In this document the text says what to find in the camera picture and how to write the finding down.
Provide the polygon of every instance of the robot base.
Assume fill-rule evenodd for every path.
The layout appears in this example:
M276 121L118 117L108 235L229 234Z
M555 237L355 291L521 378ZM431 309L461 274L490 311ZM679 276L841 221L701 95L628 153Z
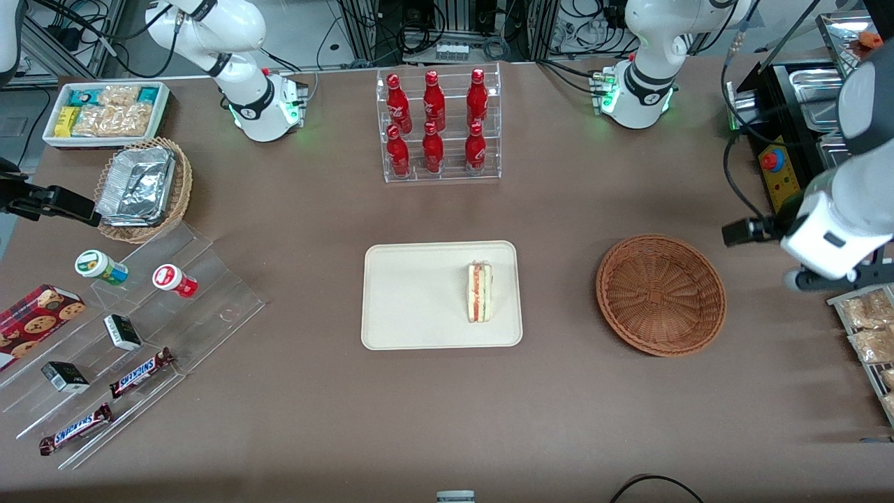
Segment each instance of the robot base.
M299 89L295 81L281 75L268 75L267 79L274 85L274 99L259 118L240 120L230 108L236 125L254 141L273 141L293 128L304 126L304 115L308 108L307 88Z
M606 66L602 74L590 79L590 90L605 93L604 96L593 96L593 109L597 115L607 115L624 127L645 129L658 122L658 117L667 111L673 90L668 91L663 104L643 105L624 83L628 66L630 61Z

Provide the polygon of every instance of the yellow control panel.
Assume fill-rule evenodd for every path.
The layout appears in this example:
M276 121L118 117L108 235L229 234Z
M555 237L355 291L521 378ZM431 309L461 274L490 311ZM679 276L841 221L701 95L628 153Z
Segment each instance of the yellow control panel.
M777 137L776 141L782 142L782 137ZM761 164L763 183L770 194L773 211L779 211L783 201L801 192L795 170L791 167L789 152L780 145L768 145L757 160Z

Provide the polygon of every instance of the small bottle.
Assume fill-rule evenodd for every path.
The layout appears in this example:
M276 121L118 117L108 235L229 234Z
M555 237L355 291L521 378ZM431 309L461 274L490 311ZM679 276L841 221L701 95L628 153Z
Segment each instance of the small bottle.
M74 261L74 269L84 277L97 277L109 285L118 286L127 280L127 266L119 264L99 250L87 250Z
M401 128L401 134L413 131L413 121L409 118L409 100L401 89L401 79L394 73L385 78L388 83L388 115L393 124Z
M485 170L485 150L487 143L485 137L481 135L481 123L475 121L468 128L468 138L466 138L466 173L472 176L481 175Z
M422 97L426 108L426 121L433 121L438 131L447 127L447 108L444 104L444 91L438 84L438 72L426 72L426 94Z
M406 178L409 176L409 149L407 149L407 142L401 138L401 131L396 124L388 124L386 132L388 133L388 143L385 145L385 148L388 150L388 161L392 165L394 176Z
M441 173L444 164L444 142L438 134L435 121L426 123L426 137L422 139L422 150L426 154L426 169L432 175Z
M196 278L187 276L183 269L173 264L164 264L152 274L152 284L162 290L174 290L180 297L189 299L198 290Z
M487 119L487 89L485 89L485 71L476 68L472 70L472 85L468 88L466 95L466 121L468 127L472 127L472 123L478 121L481 124Z

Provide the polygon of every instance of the white tray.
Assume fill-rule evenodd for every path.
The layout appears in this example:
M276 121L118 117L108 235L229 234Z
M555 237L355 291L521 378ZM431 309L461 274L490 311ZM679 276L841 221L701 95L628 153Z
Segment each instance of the white tray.
M468 265L493 268L493 317L468 322ZM378 244L367 251L360 339L374 351L495 347L521 340L519 268L508 241Z

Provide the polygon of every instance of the snickers bar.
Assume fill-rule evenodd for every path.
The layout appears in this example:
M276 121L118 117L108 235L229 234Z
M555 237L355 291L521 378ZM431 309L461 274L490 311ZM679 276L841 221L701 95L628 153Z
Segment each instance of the snickers bar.
M112 409L109 408L109 404L102 404L91 415L56 433L52 437L46 437L45 439L40 440L40 455L49 456L58 448L61 448L65 442L83 435L87 430L92 429L98 424L112 421L114 421L114 418L112 417Z
M152 356L151 359L131 371L131 373L122 377L121 380L114 384L110 384L109 388L112 389L112 398L120 398L128 391L142 384L144 380L149 379L149 376L162 370L162 368L170 362L173 362L173 356L171 355L171 351L165 347L163 350Z

